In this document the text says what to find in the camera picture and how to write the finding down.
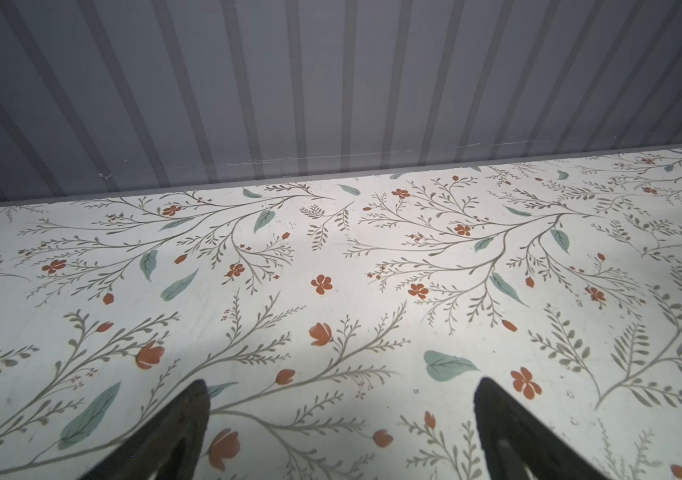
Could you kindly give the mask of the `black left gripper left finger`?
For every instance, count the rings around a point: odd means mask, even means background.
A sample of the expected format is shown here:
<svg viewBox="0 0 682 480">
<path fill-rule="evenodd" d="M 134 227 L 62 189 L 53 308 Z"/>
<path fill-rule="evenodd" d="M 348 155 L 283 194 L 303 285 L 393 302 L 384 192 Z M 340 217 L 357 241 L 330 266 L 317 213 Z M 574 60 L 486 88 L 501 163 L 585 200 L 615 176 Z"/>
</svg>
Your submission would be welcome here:
<svg viewBox="0 0 682 480">
<path fill-rule="evenodd" d="M 196 380 L 170 401 L 86 479 L 190 479 L 202 451 L 210 409 L 207 385 Z"/>
</svg>

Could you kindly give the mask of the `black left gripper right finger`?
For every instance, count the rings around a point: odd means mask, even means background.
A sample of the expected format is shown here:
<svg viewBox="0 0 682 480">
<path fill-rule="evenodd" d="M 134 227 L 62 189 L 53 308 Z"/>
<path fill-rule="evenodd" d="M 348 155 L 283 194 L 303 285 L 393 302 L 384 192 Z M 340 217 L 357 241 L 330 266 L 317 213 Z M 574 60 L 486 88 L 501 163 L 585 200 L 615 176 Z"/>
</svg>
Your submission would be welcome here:
<svg viewBox="0 0 682 480">
<path fill-rule="evenodd" d="M 474 412 L 493 480 L 605 477 L 489 377 L 475 391 Z"/>
</svg>

